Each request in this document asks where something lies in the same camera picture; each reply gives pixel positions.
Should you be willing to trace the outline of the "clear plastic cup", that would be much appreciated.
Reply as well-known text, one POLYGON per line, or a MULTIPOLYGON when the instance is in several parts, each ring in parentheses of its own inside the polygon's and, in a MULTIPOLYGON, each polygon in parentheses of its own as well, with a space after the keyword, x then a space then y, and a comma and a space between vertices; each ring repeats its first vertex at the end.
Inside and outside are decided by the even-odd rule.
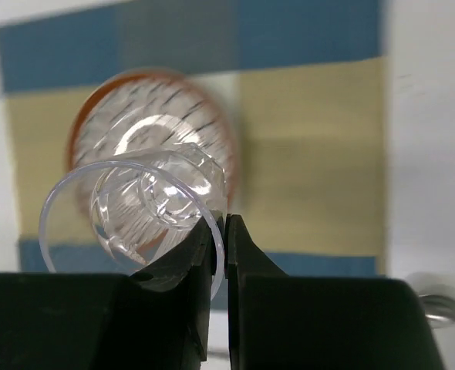
POLYGON ((134 274, 163 260, 201 221, 221 286, 228 196, 224 169, 193 143, 133 150, 80 166, 49 192, 39 246, 52 273, 134 274))

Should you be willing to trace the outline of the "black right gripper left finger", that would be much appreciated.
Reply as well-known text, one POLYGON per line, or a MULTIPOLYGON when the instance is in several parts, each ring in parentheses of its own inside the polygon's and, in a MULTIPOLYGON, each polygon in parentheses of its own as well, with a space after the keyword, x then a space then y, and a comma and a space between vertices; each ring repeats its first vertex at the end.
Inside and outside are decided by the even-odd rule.
POLYGON ((198 369, 211 278, 205 221, 130 276, 0 273, 0 369, 198 369))

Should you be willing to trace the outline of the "blue and tan placemat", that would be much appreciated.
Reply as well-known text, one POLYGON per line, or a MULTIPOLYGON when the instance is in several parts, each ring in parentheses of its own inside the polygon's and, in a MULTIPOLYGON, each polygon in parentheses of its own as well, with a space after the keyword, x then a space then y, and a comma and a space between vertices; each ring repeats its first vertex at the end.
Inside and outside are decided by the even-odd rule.
POLYGON ((122 1, 0 25, 19 260, 74 167, 179 140, 288 274, 374 277, 386 239, 380 1, 122 1))

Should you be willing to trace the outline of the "silver fork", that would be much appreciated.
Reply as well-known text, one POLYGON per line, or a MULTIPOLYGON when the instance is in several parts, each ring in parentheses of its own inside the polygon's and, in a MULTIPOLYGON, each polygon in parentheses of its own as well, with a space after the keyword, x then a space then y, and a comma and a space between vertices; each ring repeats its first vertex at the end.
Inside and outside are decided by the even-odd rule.
POLYGON ((230 361, 230 352, 227 348, 209 348, 207 360, 230 361))

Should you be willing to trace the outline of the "flower pattern plate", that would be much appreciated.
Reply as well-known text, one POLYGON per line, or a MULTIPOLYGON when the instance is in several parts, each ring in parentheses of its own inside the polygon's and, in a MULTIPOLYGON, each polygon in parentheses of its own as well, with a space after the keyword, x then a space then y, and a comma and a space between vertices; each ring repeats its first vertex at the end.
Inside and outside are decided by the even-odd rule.
POLYGON ((121 73, 83 103, 69 141, 79 207, 99 243, 123 254, 179 244, 204 220, 219 225, 238 164, 230 120, 181 74, 121 73))

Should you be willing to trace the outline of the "silver spoon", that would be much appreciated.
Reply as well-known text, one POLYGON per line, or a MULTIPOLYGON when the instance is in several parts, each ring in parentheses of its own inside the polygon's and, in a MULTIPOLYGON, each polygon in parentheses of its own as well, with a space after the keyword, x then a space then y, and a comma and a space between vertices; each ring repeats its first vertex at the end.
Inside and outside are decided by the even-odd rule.
POLYGON ((445 276, 416 272, 406 281, 416 292, 433 330, 455 325, 455 287, 445 276))

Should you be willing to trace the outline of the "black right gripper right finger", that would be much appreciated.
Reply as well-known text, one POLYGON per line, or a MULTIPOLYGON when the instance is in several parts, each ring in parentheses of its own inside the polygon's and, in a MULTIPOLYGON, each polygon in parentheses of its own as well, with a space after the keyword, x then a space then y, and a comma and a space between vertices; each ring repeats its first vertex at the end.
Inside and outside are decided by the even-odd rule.
POLYGON ((224 235, 233 369, 442 369, 419 298, 404 281, 292 277, 231 215, 224 235))

